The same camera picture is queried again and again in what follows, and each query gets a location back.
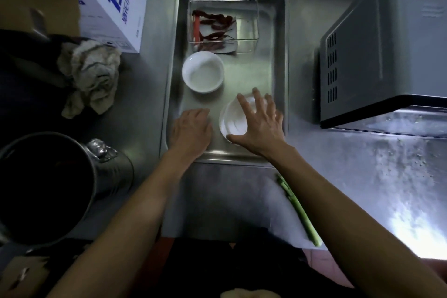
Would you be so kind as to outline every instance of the forearm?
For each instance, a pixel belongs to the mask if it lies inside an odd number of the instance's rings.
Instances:
[[[267,156],[334,259],[372,297],[438,297],[447,286],[403,243],[316,172],[291,146]]]
[[[48,297],[118,297],[129,287],[154,244],[173,187],[186,169],[170,157],[163,157]]]

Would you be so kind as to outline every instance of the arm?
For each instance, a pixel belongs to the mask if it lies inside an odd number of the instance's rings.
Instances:
[[[447,297],[447,285],[370,215],[285,142],[282,114],[254,89],[254,113],[242,95],[248,131],[231,142],[264,156],[286,179],[349,280],[370,297]]]
[[[172,147],[154,172],[47,298],[119,297],[129,288],[154,244],[175,185],[211,141],[208,113],[209,110],[185,111],[175,121]]]

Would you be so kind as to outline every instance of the white box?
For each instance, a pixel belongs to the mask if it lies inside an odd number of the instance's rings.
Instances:
[[[87,37],[139,53],[147,0],[79,0],[79,32]]]

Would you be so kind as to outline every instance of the dark clothing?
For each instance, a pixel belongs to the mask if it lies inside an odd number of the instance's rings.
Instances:
[[[160,297],[219,297],[242,288],[286,297],[363,297],[311,268],[303,250],[266,229],[234,249],[225,242],[176,239],[161,275]]]

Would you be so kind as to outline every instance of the left hand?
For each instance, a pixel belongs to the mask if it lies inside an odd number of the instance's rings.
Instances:
[[[213,128],[207,120],[209,112],[204,108],[184,111],[174,121],[170,151],[187,167],[205,152],[211,142]]]

